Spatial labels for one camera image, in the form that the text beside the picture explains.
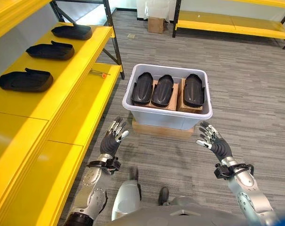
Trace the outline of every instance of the cardboard insert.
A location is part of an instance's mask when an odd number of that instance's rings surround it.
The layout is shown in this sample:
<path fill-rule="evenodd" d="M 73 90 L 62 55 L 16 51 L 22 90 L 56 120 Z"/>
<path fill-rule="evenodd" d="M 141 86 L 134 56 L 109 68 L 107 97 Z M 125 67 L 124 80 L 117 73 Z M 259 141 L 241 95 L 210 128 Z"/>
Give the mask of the cardboard insert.
<path fill-rule="evenodd" d="M 179 112 L 188 112 L 188 113 L 201 113 L 201 107 L 189 107 L 184 104 L 183 102 L 183 94 L 184 94 L 184 85 L 185 79 L 181 79 L 178 89 L 178 104 L 177 104 L 177 111 Z"/>

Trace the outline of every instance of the robot finger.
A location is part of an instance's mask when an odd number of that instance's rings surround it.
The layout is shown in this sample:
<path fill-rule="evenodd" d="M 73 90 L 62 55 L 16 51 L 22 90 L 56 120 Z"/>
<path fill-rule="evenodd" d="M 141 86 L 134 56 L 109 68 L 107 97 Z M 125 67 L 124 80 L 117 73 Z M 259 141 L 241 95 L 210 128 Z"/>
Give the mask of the robot finger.
<path fill-rule="evenodd" d="M 208 149 L 212 148 L 212 144 L 205 142 L 203 140 L 196 140 L 196 144 L 202 146 L 202 147 L 207 147 Z"/>
<path fill-rule="evenodd" d="M 199 130 L 202 133 L 204 133 L 205 135 L 207 135 L 209 138 L 211 138 L 212 140 L 215 140 L 215 136 L 214 136 L 214 134 L 210 130 L 206 130 L 203 127 L 200 127 Z"/>
<path fill-rule="evenodd" d="M 123 121 L 123 118 L 122 117 L 116 117 L 115 118 L 115 122 L 118 122 L 118 123 L 120 123 L 121 121 Z"/>
<path fill-rule="evenodd" d="M 129 135 L 129 131 L 125 130 L 120 136 L 116 137 L 115 140 L 116 142 L 121 142 L 123 139 L 125 139 L 126 136 Z"/>
<path fill-rule="evenodd" d="M 119 127 L 119 122 L 117 122 L 115 125 L 114 125 L 114 127 L 113 127 L 113 136 L 115 136 L 116 135 L 116 131 L 117 131 L 117 129 L 118 129 L 118 127 Z"/>
<path fill-rule="evenodd" d="M 206 127 L 208 127 L 210 124 L 207 122 L 207 121 L 202 121 L 201 123 L 200 123 L 200 126 L 202 126 L 202 127 L 204 127 L 204 128 L 206 128 Z"/>
<path fill-rule="evenodd" d="M 204 140 L 205 140 L 206 142 L 208 142 L 208 143 L 211 143 L 211 142 L 212 142 L 209 137 L 204 136 L 203 134 L 200 134 L 200 137 L 201 137 L 202 139 L 204 139 Z"/>
<path fill-rule="evenodd" d="M 211 124 L 205 121 L 201 123 L 201 126 L 213 135 L 213 139 L 216 139 L 216 136 L 219 134 L 219 132 Z"/>
<path fill-rule="evenodd" d="M 110 124 L 110 126 L 109 126 L 109 128 L 108 128 L 106 134 L 111 134 L 111 133 L 113 132 L 113 127 L 114 127 L 115 123 L 116 123 L 116 121 L 113 121 L 113 122 Z"/>
<path fill-rule="evenodd" d="M 215 127 L 213 127 L 212 125 L 208 125 L 208 128 L 215 134 L 219 134 L 218 130 L 215 129 Z"/>
<path fill-rule="evenodd" d="M 122 129 L 126 126 L 126 122 L 123 122 L 123 124 L 116 130 L 116 136 L 119 135 L 119 133 L 122 131 Z"/>

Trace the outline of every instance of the black foot cover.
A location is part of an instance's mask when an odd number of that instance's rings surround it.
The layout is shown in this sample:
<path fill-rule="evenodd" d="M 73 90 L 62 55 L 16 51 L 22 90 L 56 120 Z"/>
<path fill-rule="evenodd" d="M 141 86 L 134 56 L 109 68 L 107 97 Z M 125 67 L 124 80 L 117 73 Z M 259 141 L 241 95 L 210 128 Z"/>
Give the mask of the black foot cover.
<path fill-rule="evenodd" d="M 26 72 L 10 72 L 0 76 L 0 87 L 22 92 L 43 92 L 53 83 L 54 78 L 49 72 L 29 68 Z"/>
<path fill-rule="evenodd" d="M 138 105 L 147 105 L 151 100 L 153 78 L 149 72 L 141 74 L 134 84 L 132 102 Z"/>
<path fill-rule="evenodd" d="M 189 107 L 201 107 L 204 104 L 202 80 L 196 74 L 190 74 L 185 80 L 183 102 Z"/>
<path fill-rule="evenodd" d="M 32 57 L 68 60 L 75 50 L 71 44 L 51 41 L 50 44 L 39 44 L 29 47 L 26 52 Z"/>
<path fill-rule="evenodd" d="M 168 106 L 172 92 L 174 81 L 173 78 L 166 74 L 158 80 L 158 84 L 155 85 L 151 102 L 157 107 Z"/>
<path fill-rule="evenodd" d="M 158 205 L 162 206 L 168 200 L 169 200 L 169 189 L 167 187 L 163 187 L 159 193 Z"/>
<path fill-rule="evenodd" d="M 87 40 L 92 36 L 91 27 L 78 24 L 74 24 L 73 26 L 55 27 L 52 30 L 52 33 L 57 37 L 80 40 Z"/>

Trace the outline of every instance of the cardboard box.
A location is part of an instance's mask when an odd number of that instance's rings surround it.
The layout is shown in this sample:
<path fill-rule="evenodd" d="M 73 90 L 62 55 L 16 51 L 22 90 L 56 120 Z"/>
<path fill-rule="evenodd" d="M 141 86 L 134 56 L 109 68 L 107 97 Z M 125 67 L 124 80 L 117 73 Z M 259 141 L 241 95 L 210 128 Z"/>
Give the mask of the cardboard box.
<path fill-rule="evenodd" d="M 148 32 L 162 34 L 164 30 L 165 20 L 163 18 L 149 17 Z"/>
<path fill-rule="evenodd" d="M 184 85 L 185 85 L 185 79 L 182 78 L 179 84 L 179 89 L 178 89 L 177 111 L 188 112 L 188 113 L 200 113 L 202 111 L 202 106 L 201 107 L 189 107 L 184 104 L 183 102 Z"/>
<path fill-rule="evenodd" d="M 157 126 L 140 125 L 135 119 L 132 120 L 132 127 L 136 133 L 147 134 L 157 137 L 170 137 L 180 140 L 188 140 L 194 132 L 194 128 L 189 130 L 171 129 Z"/>
<path fill-rule="evenodd" d="M 158 83 L 157 80 L 153 80 L 153 90 L 154 90 L 154 87 L 157 83 Z M 176 111 L 178 85 L 179 85 L 178 83 L 174 83 L 172 96 L 171 96 L 171 99 L 170 99 L 168 106 L 166 106 L 166 107 L 157 107 L 157 106 L 153 105 L 151 101 L 147 105 L 138 105 L 138 104 L 134 104 L 134 105 L 135 106 L 141 106 L 141 107 L 151 107 L 151 108 L 157 108 L 157 109 L 165 109 L 165 110 Z"/>

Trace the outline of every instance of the plastic bag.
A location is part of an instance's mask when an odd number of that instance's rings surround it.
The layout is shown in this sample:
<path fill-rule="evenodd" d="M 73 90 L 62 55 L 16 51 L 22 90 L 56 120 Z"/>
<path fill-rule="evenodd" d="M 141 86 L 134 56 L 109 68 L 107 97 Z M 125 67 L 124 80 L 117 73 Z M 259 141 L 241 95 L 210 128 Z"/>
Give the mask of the plastic bag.
<path fill-rule="evenodd" d="M 169 22 L 169 4 L 169 0 L 146 0 L 144 19 L 156 17 Z"/>

